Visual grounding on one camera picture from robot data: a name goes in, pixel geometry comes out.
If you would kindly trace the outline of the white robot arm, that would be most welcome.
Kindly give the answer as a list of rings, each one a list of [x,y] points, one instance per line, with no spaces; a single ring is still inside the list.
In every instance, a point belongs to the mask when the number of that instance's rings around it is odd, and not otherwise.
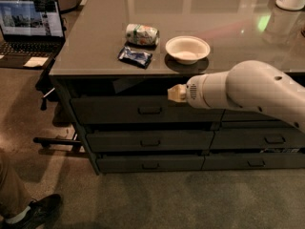
[[[265,62],[243,61],[221,73],[204,73],[168,89],[168,99],[196,109],[256,112],[305,133],[305,87]]]

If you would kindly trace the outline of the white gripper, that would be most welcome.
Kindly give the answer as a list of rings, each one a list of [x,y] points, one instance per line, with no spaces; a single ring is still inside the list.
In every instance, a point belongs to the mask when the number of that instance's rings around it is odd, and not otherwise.
[[[168,89],[168,99],[177,103],[187,102],[196,109],[208,109],[204,94],[203,85],[205,75],[191,77],[187,84],[177,84]]]

